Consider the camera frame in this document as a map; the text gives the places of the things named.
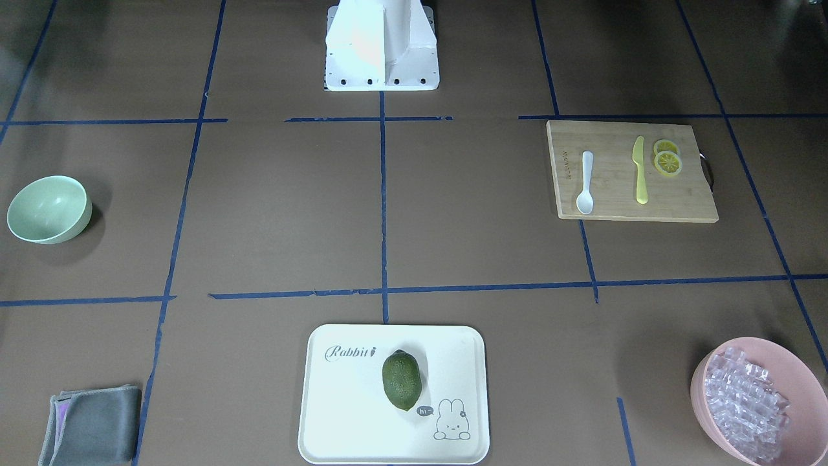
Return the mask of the white plastic spoon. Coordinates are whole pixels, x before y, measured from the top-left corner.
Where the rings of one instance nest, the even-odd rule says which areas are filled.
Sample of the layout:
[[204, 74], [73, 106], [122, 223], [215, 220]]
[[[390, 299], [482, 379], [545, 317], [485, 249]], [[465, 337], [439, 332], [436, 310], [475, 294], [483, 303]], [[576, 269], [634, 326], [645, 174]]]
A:
[[582, 191], [576, 198], [576, 208], [583, 215], [591, 215], [594, 209], [594, 199], [591, 194], [591, 177], [593, 171], [594, 153], [583, 151], [582, 153]]

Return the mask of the light green bowl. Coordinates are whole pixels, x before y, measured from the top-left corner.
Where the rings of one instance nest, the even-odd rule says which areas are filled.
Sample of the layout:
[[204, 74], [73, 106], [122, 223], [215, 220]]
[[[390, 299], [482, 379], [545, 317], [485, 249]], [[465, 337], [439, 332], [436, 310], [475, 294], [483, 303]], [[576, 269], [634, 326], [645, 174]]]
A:
[[13, 197], [6, 223], [21, 241], [52, 245], [80, 235], [91, 221], [92, 210], [91, 198], [80, 182], [50, 176], [30, 183]]

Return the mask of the pink bowl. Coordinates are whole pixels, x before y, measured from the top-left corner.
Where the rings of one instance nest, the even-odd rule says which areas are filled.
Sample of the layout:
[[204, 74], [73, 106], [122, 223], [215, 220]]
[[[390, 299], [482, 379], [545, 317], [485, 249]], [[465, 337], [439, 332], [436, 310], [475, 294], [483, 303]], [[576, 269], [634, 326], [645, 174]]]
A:
[[[716, 427], [707, 407], [703, 378], [710, 358], [727, 347], [739, 347], [748, 360], [768, 369], [774, 386], [790, 401], [789, 427], [783, 435], [783, 451], [772, 463], [755, 463], [730, 445]], [[737, 337], [711, 351], [699, 363], [691, 380], [693, 412], [702, 430], [729, 455], [748, 465], [816, 465], [826, 455], [826, 394], [816, 376], [792, 352], [777, 343], [759, 337]]]

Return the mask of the green avocado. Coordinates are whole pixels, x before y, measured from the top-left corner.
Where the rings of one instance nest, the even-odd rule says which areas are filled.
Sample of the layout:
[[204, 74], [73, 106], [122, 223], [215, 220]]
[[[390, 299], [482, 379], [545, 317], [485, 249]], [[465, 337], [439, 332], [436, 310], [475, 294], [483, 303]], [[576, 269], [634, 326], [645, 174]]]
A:
[[394, 407], [411, 410], [422, 394], [422, 376], [416, 358], [402, 349], [394, 351], [382, 363], [382, 388]]

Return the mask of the white rabbit tray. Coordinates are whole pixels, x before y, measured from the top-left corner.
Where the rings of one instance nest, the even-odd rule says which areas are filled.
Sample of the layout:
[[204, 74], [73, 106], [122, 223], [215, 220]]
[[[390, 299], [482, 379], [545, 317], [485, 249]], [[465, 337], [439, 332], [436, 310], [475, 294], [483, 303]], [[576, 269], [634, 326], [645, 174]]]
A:
[[[382, 366], [414, 357], [409, 410], [384, 392]], [[489, 451], [486, 352], [468, 326], [324, 324], [309, 336], [298, 450], [313, 464], [476, 464]]]

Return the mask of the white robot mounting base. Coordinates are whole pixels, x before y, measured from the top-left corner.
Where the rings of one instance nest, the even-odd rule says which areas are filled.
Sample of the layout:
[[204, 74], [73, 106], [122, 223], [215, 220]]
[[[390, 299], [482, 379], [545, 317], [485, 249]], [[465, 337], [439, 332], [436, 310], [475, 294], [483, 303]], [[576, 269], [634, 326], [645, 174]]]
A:
[[441, 80], [432, 6], [340, 1], [327, 11], [325, 89], [432, 91]]

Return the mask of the yellow plastic knife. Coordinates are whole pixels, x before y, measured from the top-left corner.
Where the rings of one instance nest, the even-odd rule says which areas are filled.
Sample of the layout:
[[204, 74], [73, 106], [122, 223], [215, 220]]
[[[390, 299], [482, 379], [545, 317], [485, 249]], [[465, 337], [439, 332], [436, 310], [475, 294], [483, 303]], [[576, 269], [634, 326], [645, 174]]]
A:
[[633, 145], [631, 157], [636, 167], [636, 201], [638, 204], [644, 205], [649, 201], [644, 164], [644, 136], [637, 136]]

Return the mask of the bamboo cutting board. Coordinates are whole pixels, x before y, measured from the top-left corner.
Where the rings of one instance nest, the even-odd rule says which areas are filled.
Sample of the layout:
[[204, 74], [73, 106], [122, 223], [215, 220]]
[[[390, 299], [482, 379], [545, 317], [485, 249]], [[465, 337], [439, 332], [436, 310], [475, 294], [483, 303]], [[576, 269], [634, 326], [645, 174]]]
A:
[[[557, 215], [567, 220], [715, 223], [719, 214], [702, 171], [699, 147], [690, 125], [608, 123], [551, 119], [546, 124]], [[649, 201], [636, 201], [636, 167], [632, 150], [644, 136], [644, 164]], [[653, 144], [670, 139], [681, 149], [677, 176], [660, 174], [653, 164]], [[582, 153], [594, 153], [591, 194], [594, 209], [576, 208], [582, 191]]]

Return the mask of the grey folded cloth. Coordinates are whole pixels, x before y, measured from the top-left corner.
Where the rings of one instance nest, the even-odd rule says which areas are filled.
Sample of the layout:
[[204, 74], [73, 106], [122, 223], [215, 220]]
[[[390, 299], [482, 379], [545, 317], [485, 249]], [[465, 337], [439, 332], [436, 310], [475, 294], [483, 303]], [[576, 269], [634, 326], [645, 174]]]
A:
[[62, 390], [53, 395], [39, 465], [118, 465], [136, 454], [141, 389]]

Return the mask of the clear ice cubes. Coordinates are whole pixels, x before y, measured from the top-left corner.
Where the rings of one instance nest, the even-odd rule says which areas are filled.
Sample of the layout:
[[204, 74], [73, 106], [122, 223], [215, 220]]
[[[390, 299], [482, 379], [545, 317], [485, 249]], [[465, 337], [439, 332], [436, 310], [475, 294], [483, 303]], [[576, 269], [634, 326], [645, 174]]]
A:
[[736, 451], [762, 464], [781, 456], [790, 401], [768, 369], [748, 360], [742, 348], [727, 347], [710, 358], [703, 387], [716, 427]]

